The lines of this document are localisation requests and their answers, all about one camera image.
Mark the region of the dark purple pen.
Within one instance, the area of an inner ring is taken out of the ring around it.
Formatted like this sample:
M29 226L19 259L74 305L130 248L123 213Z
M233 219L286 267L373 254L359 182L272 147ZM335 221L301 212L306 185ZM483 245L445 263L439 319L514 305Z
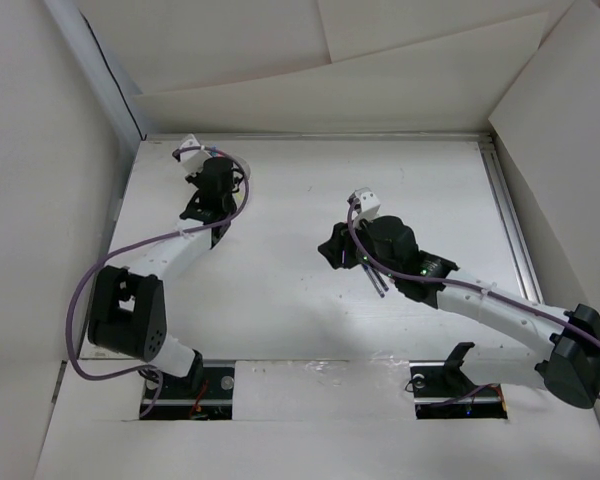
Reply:
M381 298L384 298L386 296L386 293L389 291L389 287L385 283L381 274L375 268L369 265L363 265L363 270L365 271L367 277L369 278L378 295Z

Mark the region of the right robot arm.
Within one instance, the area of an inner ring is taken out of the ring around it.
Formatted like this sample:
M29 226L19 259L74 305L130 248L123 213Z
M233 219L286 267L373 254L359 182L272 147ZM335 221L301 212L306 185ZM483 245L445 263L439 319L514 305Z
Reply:
M334 270L362 267L381 291L395 287L411 301L471 319L528 349L522 361L472 363L465 355L474 342L458 343L437 371L447 403L494 383L540 388L580 409L600 401L600 314L593 307L536 304L501 290L421 249L395 216L337 223L317 250Z

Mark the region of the right aluminium rail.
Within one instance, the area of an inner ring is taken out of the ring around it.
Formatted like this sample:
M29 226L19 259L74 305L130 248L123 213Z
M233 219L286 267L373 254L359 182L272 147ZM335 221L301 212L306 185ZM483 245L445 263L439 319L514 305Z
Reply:
M543 303L544 296L499 161L496 146L490 137L481 140L478 145L496 208L503 224L521 294L528 300Z

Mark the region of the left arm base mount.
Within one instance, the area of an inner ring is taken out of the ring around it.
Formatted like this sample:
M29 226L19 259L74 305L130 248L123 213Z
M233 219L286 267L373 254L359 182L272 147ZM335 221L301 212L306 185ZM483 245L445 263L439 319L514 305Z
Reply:
M233 416L235 363L210 361L203 379L191 390L184 378L165 376L160 395L141 420L228 421Z

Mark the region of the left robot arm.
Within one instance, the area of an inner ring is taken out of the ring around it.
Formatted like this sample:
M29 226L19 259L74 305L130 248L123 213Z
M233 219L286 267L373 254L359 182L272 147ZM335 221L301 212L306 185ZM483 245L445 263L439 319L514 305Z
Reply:
M203 357L167 330L165 287L228 231L234 195L245 176L234 161L211 157L187 181L196 191L175 235L156 242L126 267L107 265L95 278L88 319L90 343L153 366L181 396L203 383Z

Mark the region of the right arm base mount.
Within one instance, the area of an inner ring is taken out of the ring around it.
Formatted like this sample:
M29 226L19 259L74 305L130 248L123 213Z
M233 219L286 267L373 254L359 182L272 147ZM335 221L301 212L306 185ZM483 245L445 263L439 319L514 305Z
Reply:
M475 384L461 370L473 342L457 344L444 360L409 362L404 390L413 395L417 420L507 420L499 384Z

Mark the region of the white round divided organizer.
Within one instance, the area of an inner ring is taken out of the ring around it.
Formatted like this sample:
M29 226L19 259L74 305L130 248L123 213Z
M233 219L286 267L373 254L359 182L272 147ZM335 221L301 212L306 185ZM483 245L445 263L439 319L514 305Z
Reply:
M242 193L244 195L244 201L242 205L238 208L244 208L250 198L251 198L251 167L246 160L239 156L231 156L233 165L233 192L234 193Z

